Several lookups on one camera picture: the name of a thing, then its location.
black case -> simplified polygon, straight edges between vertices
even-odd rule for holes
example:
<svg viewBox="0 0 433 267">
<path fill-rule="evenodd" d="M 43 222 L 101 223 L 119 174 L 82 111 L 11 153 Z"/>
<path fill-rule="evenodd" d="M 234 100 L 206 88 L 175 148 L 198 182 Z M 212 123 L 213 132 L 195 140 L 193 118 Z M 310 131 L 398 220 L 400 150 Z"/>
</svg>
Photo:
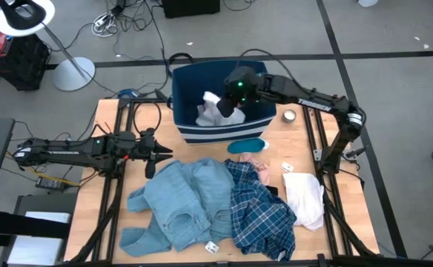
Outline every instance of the black case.
<svg viewBox="0 0 433 267">
<path fill-rule="evenodd" d="M 7 52 L 0 56 L 0 76 L 17 90 L 37 90 L 49 56 L 36 34 L 10 37 Z"/>
<path fill-rule="evenodd" d="M 162 6 L 168 19 L 219 12 L 219 0 L 162 0 Z"/>
</svg>

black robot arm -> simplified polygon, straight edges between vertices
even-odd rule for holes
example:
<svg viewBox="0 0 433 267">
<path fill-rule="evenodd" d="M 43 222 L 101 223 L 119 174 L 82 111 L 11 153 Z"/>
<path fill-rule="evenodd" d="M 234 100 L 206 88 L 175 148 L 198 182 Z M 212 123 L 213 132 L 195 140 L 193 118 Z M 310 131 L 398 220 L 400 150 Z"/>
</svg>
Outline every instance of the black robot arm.
<svg viewBox="0 0 433 267">
<path fill-rule="evenodd" d="M 172 150 L 161 146 L 153 137 L 153 129 L 141 131 L 136 139 L 134 133 L 120 132 L 90 137 L 83 141 L 50 141 L 32 138 L 19 145 L 13 154 L 20 166 L 59 163 L 92 167 L 101 174 L 113 174 L 119 159 L 147 161 L 145 176 L 152 178 L 156 163 L 169 159 Z"/>
<path fill-rule="evenodd" d="M 339 132 L 330 146 L 322 150 L 320 167 L 329 174 L 339 172 L 340 158 L 349 142 L 360 136 L 365 124 L 363 110 L 346 97 L 329 96 L 304 88 L 295 79 L 267 73 L 256 74 L 250 67 L 238 67 L 225 80 L 225 95 L 217 107 L 228 117 L 246 102 L 295 103 L 333 114 Z"/>
</svg>

plaid shirt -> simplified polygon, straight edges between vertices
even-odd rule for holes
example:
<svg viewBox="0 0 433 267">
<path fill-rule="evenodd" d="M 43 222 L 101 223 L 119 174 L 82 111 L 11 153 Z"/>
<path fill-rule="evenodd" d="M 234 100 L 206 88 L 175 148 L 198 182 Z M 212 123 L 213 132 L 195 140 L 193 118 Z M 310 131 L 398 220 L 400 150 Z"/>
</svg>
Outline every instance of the plaid shirt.
<svg viewBox="0 0 433 267">
<path fill-rule="evenodd" d="M 243 254 L 263 253 L 272 260 L 289 261 L 295 249 L 294 212 L 272 195 L 249 162 L 225 161 L 233 175 L 231 236 Z"/>
</svg>

white lamp base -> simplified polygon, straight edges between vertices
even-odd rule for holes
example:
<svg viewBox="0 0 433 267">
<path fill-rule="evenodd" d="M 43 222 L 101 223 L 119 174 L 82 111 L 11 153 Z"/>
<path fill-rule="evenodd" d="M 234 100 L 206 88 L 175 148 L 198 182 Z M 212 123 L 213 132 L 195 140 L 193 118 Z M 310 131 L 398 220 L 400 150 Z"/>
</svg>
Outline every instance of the white lamp base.
<svg viewBox="0 0 433 267">
<path fill-rule="evenodd" d="M 53 72 L 53 84 L 63 91 L 75 91 L 87 85 L 95 76 L 94 63 L 84 57 L 73 58 L 80 66 L 83 76 L 76 71 L 70 60 L 60 63 Z"/>
</svg>

gray floor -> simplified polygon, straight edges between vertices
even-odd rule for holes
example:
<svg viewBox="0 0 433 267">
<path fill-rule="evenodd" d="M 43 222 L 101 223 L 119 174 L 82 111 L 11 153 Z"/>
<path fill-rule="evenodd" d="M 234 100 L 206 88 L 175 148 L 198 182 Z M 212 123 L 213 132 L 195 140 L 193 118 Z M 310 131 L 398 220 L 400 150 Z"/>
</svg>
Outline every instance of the gray floor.
<svg viewBox="0 0 433 267">
<path fill-rule="evenodd" d="M 228 4 L 241 7 L 239 0 Z M 68 44 L 84 23 L 105 12 L 103 0 L 55 0 L 56 16 L 52 31 Z M 375 53 L 433 50 L 433 0 L 380 0 L 365 9 L 352 0 L 324 0 L 342 53 Z M 213 16 L 165 19 L 161 10 L 155 17 L 165 42 L 167 55 L 190 53 L 195 57 L 237 56 L 251 47 L 275 54 L 332 53 L 317 4 L 312 0 L 258 0 L 243 12 L 222 6 Z M 44 33 L 39 35 L 51 43 Z M 116 57 L 116 36 L 100 39 L 85 28 L 69 51 L 94 62 L 127 60 Z M 122 33 L 118 53 L 133 58 L 160 57 L 155 27 L 136 33 Z M 64 57 L 54 53 L 52 63 Z M 283 74 L 274 62 L 269 71 Z M 334 60 L 286 61 L 303 85 L 326 93 L 345 94 Z M 358 101 L 368 114 L 367 129 L 376 152 L 408 256 L 419 258 L 433 244 L 433 57 L 409 59 L 345 60 Z M 98 68 L 96 80 L 113 90 L 138 88 L 146 82 L 165 78 L 162 66 Z M 18 92 L 0 78 L 0 117 L 27 122 L 34 135 L 54 138 L 67 131 L 74 138 L 85 129 L 96 101 L 111 95 L 89 84 L 74 93 L 54 88 L 53 71 L 47 71 L 36 92 Z M 170 93 L 167 85 L 164 93 Z M 26 137 L 17 125 L 14 138 Z M 366 201 L 375 234 L 393 251 L 371 177 L 368 161 L 361 159 L 361 175 L 366 180 Z M 18 171 L 6 160 L 4 166 Z M 66 167 L 50 166 L 48 173 L 60 176 Z M 69 178 L 77 180 L 79 168 Z M 18 176 L 0 173 L 0 210 L 12 211 L 18 195 L 46 194 Z"/>
</svg>

